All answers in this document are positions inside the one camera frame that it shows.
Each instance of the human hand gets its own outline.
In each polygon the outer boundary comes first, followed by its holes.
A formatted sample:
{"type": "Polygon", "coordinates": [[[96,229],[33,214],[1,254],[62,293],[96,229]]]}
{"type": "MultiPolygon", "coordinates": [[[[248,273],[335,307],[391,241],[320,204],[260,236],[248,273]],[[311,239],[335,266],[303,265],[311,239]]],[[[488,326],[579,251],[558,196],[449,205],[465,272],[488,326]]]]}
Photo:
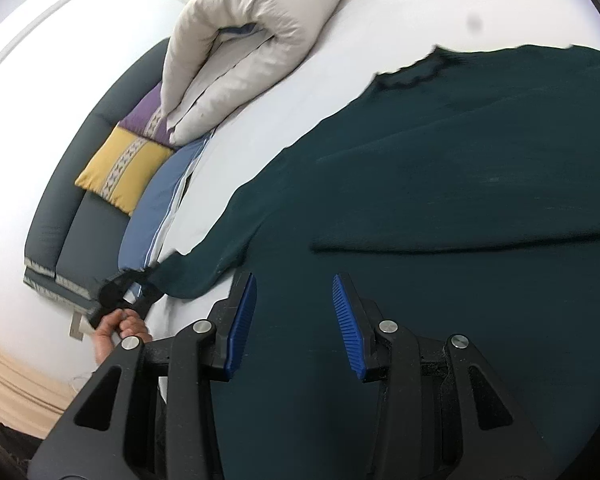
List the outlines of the human hand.
{"type": "Polygon", "coordinates": [[[131,308],[114,310],[102,318],[97,329],[91,335],[94,356],[98,366],[104,362],[114,349],[113,340],[111,339],[114,332],[118,332],[122,339],[131,335],[138,336],[145,343],[149,343],[154,339],[135,310],[131,308]]]}

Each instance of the blue pillowcase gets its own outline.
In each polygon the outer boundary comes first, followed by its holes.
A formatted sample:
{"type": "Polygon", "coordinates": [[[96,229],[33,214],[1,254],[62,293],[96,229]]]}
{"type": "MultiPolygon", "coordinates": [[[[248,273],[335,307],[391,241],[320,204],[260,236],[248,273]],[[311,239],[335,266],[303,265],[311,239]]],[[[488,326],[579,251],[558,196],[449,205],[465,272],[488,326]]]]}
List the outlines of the blue pillowcase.
{"type": "Polygon", "coordinates": [[[120,269],[144,269],[157,258],[162,242],[206,142],[206,134],[171,155],[144,190],[126,227],[118,253],[120,269]]]}

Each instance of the folded pillow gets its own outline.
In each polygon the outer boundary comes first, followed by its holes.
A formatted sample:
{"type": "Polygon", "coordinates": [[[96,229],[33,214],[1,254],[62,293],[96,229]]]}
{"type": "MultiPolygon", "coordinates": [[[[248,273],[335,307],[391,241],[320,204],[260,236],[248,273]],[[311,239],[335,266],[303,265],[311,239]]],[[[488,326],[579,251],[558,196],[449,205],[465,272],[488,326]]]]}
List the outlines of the folded pillow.
{"type": "Polygon", "coordinates": [[[75,181],[129,216],[173,150],[116,126],[75,181]]]}
{"type": "Polygon", "coordinates": [[[202,136],[291,73],[339,1],[190,0],[162,71],[171,142],[202,136]]]}
{"type": "Polygon", "coordinates": [[[140,137],[154,140],[163,146],[177,149],[171,144],[167,134],[167,122],[160,108],[160,81],[142,100],[122,119],[118,126],[135,133],[140,137]]]}

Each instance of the sweater sleeve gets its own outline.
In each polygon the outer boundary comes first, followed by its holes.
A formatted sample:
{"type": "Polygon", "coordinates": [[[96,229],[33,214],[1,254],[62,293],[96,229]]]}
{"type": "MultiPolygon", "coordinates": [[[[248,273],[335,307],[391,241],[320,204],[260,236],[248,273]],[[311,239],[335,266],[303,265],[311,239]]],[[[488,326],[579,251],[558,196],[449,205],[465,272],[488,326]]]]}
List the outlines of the sweater sleeve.
{"type": "Polygon", "coordinates": [[[227,269],[242,263],[253,235],[283,197],[289,178],[285,148],[234,192],[204,240],[188,254],[170,254],[150,281],[175,298],[193,299],[205,294],[227,269]]]}

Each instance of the white pillow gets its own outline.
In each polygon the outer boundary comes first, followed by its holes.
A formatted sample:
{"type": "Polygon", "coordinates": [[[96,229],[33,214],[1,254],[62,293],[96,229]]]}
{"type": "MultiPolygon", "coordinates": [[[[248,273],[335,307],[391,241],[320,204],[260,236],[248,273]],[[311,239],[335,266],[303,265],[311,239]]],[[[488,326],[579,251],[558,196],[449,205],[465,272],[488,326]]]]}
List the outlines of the white pillow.
{"type": "Polygon", "coordinates": [[[176,22],[162,76],[171,142],[191,142],[288,75],[339,1],[191,0],[176,22]],[[229,27],[247,34],[219,44],[229,27]]]}

